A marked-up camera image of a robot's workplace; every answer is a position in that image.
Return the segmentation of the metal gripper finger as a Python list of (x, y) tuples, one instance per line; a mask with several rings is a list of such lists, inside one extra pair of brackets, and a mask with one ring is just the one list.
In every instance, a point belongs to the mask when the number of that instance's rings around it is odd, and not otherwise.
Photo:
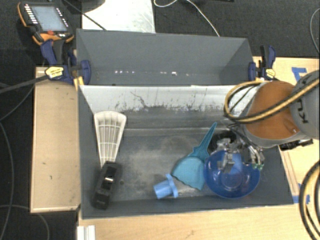
[(225, 172), (229, 174), (235, 164), (235, 161), (233, 160), (232, 155), (227, 156), (226, 165), (225, 165)]
[(220, 159), (217, 161), (217, 168), (221, 171), (224, 171), (226, 164), (227, 164), (226, 154), (222, 154)]

